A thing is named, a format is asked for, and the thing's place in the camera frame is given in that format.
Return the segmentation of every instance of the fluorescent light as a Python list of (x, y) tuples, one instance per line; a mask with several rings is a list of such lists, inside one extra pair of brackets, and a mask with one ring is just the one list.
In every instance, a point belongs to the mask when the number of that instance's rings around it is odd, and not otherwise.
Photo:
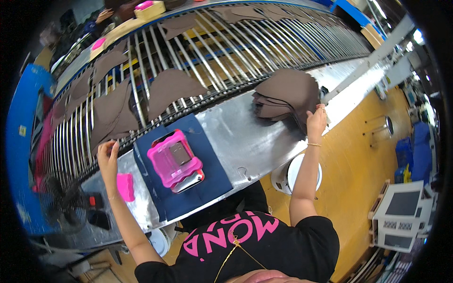
[(417, 29), (417, 30), (414, 32), (414, 40), (415, 40), (418, 44), (421, 44), (421, 43), (423, 42), (422, 33), (420, 32), (419, 29)]
[(376, 5), (376, 8), (379, 10), (379, 13), (386, 19), (387, 16), (384, 14), (384, 11), (381, 9), (381, 6), (376, 2), (376, 0), (372, 0), (374, 5)]
[(412, 41), (409, 41), (409, 43), (407, 43), (407, 45), (406, 45), (406, 50), (412, 51), (413, 49), (414, 49), (414, 44), (412, 43)]

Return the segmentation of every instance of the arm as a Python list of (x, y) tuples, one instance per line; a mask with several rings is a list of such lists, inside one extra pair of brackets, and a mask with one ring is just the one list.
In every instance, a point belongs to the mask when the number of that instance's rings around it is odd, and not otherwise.
[(148, 238), (143, 233), (118, 192), (118, 187), (116, 186), (116, 175), (118, 172), (116, 159), (119, 146), (118, 142), (111, 140), (99, 145), (97, 154), (99, 169), (106, 185), (113, 216), (115, 217), (121, 236), (137, 265), (148, 261), (157, 261), (166, 264), (149, 243)]
[[(314, 114), (307, 111), (307, 115), (308, 142), (321, 144), (321, 136), (326, 128), (327, 120), (324, 104), (317, 105), (317, 110)], [(305, 156), (300, 165), (293, 194), (289, 202), (291, 226), (296, 226), (299, 221), (306, 217), (317, 215), (313, 201), (316, 194), (320, 150), (320, 147), (311, 145), (305, 150)]]

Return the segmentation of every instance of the pink sponge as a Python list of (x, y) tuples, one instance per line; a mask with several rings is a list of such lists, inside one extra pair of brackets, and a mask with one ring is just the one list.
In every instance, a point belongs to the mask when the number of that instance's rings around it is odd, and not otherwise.
[(132, 181), (132, 174), (118, 173), (116, 176), (116, 185), (118, 191), (125, 201), (134, 201), (134, 182)]

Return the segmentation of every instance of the metal rail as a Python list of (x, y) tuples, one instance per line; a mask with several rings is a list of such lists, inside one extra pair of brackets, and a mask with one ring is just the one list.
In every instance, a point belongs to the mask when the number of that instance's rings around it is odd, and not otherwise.
[[(316, 20), (306, 13), (306, 8), (278, 6), (282, 9), (298, 8), (308, 18)], [(305, 70), (370, 53), (362, 36), (349, 30), (339, 18), (316, 12), (337, 25), (323, 27), (316, 22), (303, 24), (297, 19), (246, 19), (231, 24), (215, 11), (202, 8), (189, 12), (196, 14), (197, 26), (170, 40), (165, 40), (160, 23), (135, 31), (126, 38), (128, 60), (92, 86), (86, 100), (73, 113), (67, 113), (66, 119), (55, 130), (44, 154), (45, 172), (56, 173), (62, 180), (65, 180), (63, 175), (69, 173), (83, 181), (96, 170), (96, 157), (90, 151), (94, 100), (109, 95), (127, 77), (131, 80), (135, 102), (131, 110), (140, 130), (131, 131), (129, 137), (122, 139), (121, 149), (158, 125), (166, 125), (222, 97), (255, 87), (278, 68)], [(144, 116), (148, 113), (148, 103), (141, 102), (149, 100), (153, 79), (169, 68), (179, 69), (195, 78), (207, 92), (174, 101), (158, 118), (148, 122)], [(70, 84), (61, 93), (65, 94), (69, 87)]]

